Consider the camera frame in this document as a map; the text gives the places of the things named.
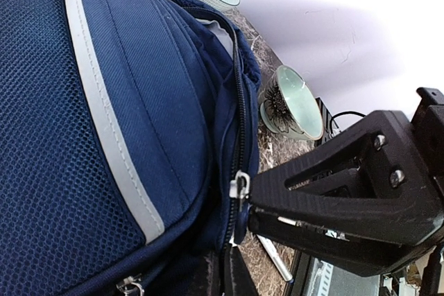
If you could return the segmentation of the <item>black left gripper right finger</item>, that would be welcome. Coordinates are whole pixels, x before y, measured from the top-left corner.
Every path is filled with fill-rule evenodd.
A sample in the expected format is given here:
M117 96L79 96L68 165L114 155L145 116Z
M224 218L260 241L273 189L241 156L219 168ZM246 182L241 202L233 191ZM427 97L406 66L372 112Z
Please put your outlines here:
M350 159L374 198L333 198L289 190ZM443 203L401 111L374 111L327 143L256 176L256 207L280 216L395 244L419 244L443 226Z

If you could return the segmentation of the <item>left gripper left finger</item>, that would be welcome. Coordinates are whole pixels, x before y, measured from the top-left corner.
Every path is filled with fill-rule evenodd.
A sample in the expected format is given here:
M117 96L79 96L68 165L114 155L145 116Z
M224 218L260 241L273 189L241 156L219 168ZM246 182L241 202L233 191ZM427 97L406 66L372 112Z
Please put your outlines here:
M305 227L296 227L264 212L251 212L249 230L361 277L397 272L430 252L434 245L391 245L359 239L345 241Z

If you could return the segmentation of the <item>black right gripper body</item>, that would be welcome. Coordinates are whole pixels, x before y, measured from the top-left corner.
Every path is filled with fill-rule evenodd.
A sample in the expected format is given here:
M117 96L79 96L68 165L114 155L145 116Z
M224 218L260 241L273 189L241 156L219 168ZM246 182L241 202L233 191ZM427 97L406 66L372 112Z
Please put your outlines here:
M443 204L443 93L419 87L419 105L411 120L413 162L409 175L421 194Z

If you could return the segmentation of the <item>blue pen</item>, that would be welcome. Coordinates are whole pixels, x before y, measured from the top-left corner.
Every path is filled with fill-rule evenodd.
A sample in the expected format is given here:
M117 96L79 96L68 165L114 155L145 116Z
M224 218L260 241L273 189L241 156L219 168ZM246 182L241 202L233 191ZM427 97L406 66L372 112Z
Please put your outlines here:
M268 254L270 260L275 266L276 270L280 273L280 276L285 282L291 283L293 281L293 275L290 273L289 269L285 265L284 261L278 254L276 246L273 242L263 236L257 235L258 240L262 244L265 252Z

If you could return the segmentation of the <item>navy blue student backpack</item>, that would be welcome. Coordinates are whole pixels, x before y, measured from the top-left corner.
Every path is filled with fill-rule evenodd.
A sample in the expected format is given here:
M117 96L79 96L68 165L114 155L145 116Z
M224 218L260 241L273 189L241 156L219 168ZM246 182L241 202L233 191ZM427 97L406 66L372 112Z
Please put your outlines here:
M253 295L260 84L199 0L1 0L1 294Z

